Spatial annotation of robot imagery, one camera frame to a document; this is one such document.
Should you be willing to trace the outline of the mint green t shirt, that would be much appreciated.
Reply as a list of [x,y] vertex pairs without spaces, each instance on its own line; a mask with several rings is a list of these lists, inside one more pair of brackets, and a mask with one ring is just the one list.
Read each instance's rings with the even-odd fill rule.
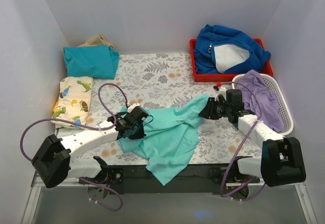
[[165,186],[185,169],[199,142],[198,130],[203,119],[199,113],[207,105],[209,96],[200,95],[185,106],[145,109],[153,120],[146,119],[145,138],[118,140],[123,153],[133,152],[148,160],[146,169]]

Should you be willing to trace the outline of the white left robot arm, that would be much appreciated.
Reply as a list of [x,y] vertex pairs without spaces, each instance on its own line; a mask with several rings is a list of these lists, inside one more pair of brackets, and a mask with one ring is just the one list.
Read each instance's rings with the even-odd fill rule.
[[58,138],[47,137],[31,163],[47,188],[61,184],[67,178],[86,178],[95,183],[110,182],[113,174],[99,156],[80,158],[84,153],[121,138],[142,139],[144,121],[149,114],[139,105],[131,106],[99,124],[95,130]]

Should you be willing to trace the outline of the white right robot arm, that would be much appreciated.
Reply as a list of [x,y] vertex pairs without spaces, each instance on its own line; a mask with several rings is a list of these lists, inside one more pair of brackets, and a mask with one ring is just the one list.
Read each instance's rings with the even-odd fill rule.
[[198,130],[204,119],[226,118],[246,138],[262,149],[260,158],[233,156],[230,177],[241,182],[248,175],[262,178],[267,186],[303,182],[306,172],[301,146],[296,138],[286,138],[262,122],[260,115],[244,108],[242,93],[229,89],[212,98],[204,94],[181,108],[146,110],[152,118],[144,127],[145,136],[134,153],[148,160],[147,169],[162,184],[184,170],[199,142]]

